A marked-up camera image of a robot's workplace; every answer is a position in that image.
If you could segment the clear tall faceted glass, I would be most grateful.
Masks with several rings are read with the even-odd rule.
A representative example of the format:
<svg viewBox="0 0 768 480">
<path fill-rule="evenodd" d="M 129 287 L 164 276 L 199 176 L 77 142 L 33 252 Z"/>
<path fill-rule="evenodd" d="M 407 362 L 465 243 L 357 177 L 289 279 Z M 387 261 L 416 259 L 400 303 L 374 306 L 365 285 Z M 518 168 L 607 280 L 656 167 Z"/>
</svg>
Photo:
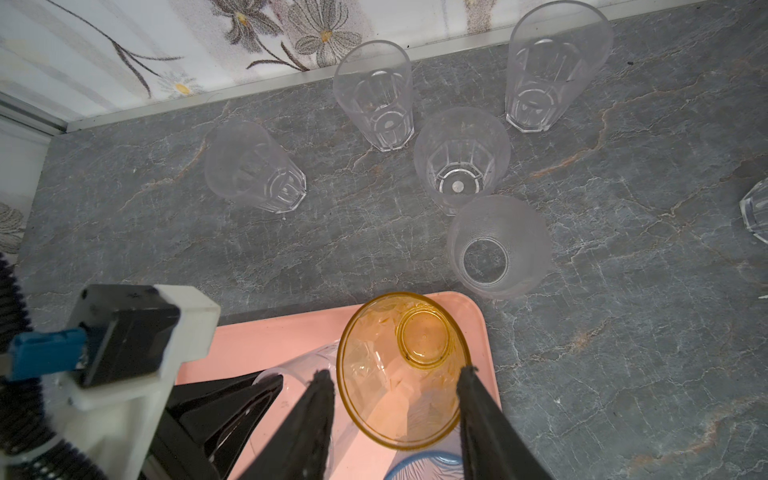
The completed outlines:
<svg viewBox="0 0 768 480">
<path fill-rule="evenodd" d="M 375 40 L 352 49 L 333 77 L 338 105 L 381 152 L 404 148 L 412 138 L 412 65 L 398 44 Z"/>
</svg>

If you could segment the clear tall glass back right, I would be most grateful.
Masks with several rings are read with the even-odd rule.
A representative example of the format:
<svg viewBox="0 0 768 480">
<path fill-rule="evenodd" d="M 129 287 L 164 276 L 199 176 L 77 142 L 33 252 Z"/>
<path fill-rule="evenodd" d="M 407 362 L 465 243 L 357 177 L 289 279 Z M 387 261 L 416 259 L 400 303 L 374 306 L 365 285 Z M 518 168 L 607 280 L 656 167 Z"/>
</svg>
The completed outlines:
<svg viewBox="0 0 768 480">
<path fill-rule="evenodd" d="M 528 12 L 508 44 L 506 120 L 523 133 L 549 130 L 605 64 L 613 40 L 606 16 L 584 2 Z"/>
</svg>

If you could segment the clear faceted glass near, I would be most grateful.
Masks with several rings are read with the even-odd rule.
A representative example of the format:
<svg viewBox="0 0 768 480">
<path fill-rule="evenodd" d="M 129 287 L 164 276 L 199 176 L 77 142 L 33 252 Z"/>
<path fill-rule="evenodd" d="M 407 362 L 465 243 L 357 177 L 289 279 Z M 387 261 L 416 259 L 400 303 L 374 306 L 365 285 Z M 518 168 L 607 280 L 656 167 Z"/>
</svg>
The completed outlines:
<svg viewBox="0 0 768 480">
<path fill-rule="evenodd" d="M 283 214 L 307 194 L 305 174 L 261 125 L 229 120 L 205 138 L 202 155 L 208 187 L 218 196 Z"/>
</svg>

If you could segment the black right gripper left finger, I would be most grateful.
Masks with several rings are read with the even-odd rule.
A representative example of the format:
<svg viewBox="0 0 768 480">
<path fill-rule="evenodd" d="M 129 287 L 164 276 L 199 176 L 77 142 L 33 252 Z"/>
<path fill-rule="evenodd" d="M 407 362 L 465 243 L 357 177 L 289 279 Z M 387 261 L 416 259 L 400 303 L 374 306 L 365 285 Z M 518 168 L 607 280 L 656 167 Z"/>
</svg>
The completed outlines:
<svg viewBox="0 0 768 480">
<path fill-rule="evenodd" d="M 335 414 L 331 372 L 307 382 L 279 374 L 281 391 L 269 411 L 274 432 L 240 475 L 242 479 L 323 479 L 328 469 Z"/>
</svg>

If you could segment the pink faceted glass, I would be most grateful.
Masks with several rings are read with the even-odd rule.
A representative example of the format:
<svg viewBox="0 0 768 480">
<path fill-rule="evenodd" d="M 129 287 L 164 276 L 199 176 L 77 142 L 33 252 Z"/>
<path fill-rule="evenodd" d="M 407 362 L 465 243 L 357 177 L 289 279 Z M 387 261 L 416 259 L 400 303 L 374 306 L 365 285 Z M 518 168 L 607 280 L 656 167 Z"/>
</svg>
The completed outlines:
<svg viewBox="0 0 768 480">
<path fill-rule="evenodd" d="M 768 178 L 756 183 L 739 202 L 746 229 L 768 244 Z"/>
</svg>

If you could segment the clear round glass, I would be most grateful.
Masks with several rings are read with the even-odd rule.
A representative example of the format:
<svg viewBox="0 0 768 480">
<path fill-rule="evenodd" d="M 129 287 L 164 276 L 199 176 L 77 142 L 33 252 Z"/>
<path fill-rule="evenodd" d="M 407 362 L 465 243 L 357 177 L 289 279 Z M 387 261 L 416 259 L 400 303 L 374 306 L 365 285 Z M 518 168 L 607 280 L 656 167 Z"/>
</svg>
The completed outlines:
<svg viewBox="0 0 768 480">
<path fill-rule="evenodd" d="M 282 388 L 254 430 L 253 476 L 330 479 L 358 432 L 340 398 L 337 341 L 261 373 Z"/>
</svg>

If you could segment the blue frosted glass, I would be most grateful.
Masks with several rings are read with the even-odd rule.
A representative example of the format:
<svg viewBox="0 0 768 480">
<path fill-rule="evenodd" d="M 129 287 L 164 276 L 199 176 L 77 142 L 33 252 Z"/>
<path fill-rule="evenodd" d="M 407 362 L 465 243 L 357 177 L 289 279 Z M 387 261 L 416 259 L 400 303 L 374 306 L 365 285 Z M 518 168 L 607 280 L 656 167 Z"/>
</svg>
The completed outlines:
<svg viewBox="0 0 768 480">
<path fill-rule="evenodd" d="M 395 465 L 385 480 L 463 480 L 462 459 L 449 452 L 427 451 L 411 455 Z"/>
</svg>

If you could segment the clear faceted short glass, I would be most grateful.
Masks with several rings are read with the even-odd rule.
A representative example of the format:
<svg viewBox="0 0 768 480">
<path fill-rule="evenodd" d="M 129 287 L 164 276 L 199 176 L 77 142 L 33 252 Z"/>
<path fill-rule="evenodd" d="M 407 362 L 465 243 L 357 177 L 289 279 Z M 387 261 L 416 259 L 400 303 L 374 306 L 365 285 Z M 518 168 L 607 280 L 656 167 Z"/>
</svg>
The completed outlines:
<svg viewBox="0 0 768 480">
<path fill-rule="evenodd" d="M 510 159 L 504 125 L 474 107 L 455 107 L 429 117 L 414 147 L 421 185 L 448 216 L 491 194 L 506 175 Z"/>
</svg>

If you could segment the yellow transparent glass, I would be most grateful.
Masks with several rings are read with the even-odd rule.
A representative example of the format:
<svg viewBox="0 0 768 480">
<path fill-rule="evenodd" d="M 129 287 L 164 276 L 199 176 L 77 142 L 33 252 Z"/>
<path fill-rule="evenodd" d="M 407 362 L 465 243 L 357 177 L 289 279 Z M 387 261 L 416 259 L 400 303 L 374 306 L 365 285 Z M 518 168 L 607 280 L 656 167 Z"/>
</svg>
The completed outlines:
<svg viewBox="0 0 768 480">
<path fill-rule="evenodd" d="M 345 326 L 337 389 L 368 438 L 394 450 L 424 449 L 458 424 L 457 382 L 471 362 L 445 308 L 415 293 L 389 293 L 360 306 Z"/>
</svg>

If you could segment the frosted dotted glass centre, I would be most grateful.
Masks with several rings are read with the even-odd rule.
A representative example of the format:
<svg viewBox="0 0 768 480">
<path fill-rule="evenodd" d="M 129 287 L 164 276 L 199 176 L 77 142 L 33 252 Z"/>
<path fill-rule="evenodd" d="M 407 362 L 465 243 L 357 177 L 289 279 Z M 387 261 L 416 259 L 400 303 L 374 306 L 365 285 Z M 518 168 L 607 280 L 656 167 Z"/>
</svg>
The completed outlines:
<svg viewBox="0 0 768 480">
<path fill-rule="evenodd" d="M 530 292 L 552 266 L 552 241 L 543 216 L 503 195 L 476 198 L 462 207 L 448 230 L 447 249 L 461 283 L 492 300 Z"/>
</svg>

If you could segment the pink plastic tray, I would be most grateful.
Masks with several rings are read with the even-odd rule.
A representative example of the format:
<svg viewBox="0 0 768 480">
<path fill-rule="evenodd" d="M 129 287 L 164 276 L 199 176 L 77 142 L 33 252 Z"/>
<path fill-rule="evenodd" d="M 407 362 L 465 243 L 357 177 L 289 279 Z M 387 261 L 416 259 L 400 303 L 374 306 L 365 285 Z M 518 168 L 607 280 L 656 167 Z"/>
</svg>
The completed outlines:
<svg viewBox="0 0 768 480">
<path fill-rule="evenodd" d="M 491 348 L 486 323 L 479 306 L 466 295 L 458 292 L 439 292 L 426 295 L 457 320 L 468 343 L 477 375 L 498 406 L 500 393 L 493 368 Z M 248 436 L 235 441 L 235 433 L 218 433 L 210 437 L 213 447 L 229 449 L 213 452 L 213 460 L 222 460 L 224 473 L 221 479 L 242 479 L 264 446 L 286 419 L 295 403 L 306 390 L 313 375 L 328 369 L 336 381 L 335 351 L 346 323 L 361 305 L 313 311 L 271 319 L 256 320 L 220 326 L 216 329 L 209 354 L 202 360 L 186 363 L 177 377 L 176 393 L 190 393 L 202 398 L 203 387 L 218 389 L 221 393 L 224 380 L 243 377 L 245 387 L 256 385 L 256 380 L 280 377 L 283 390 L 277 395 L 266 413 L 253 428 L 245 427 L 239 420 L 233 428 L 245 427 Z M 416 453 L 446 452 L 461 460 L 460 435 L 457 426 L 436 446 L 418 452 L 402 452 L 377 445 L 349 419 L 338 395 L 335 398 L 334 430 L 329 449 L 328 479 L 385 479 L 395 466 Z"/>
</svg>

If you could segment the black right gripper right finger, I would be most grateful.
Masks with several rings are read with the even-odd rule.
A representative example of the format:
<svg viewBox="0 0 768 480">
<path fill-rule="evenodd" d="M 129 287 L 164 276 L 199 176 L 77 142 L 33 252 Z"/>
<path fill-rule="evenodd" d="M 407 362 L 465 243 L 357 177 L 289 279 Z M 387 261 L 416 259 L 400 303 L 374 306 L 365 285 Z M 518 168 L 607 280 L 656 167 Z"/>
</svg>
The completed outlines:
<svg viewBox="0 0 768 480">
<path fill-rule="evenodd" d="M 461 369 L 457 395 L 466 479 L 552 479 L 490 396 L 475 367 Z"/>
</svg>

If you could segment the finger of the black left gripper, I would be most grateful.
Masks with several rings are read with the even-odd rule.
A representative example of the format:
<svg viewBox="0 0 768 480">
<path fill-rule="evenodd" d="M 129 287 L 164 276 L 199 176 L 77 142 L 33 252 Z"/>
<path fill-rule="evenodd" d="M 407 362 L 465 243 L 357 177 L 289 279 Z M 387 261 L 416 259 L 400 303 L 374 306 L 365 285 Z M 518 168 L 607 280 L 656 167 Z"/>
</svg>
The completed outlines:
<svg viewBox="0 0 768 480">
<path fill-rule="evenodd" d="M 140 477 L 229 478 L 282 390 L 282 375 L 257 373 L 173 387 Z"/>
</svg>

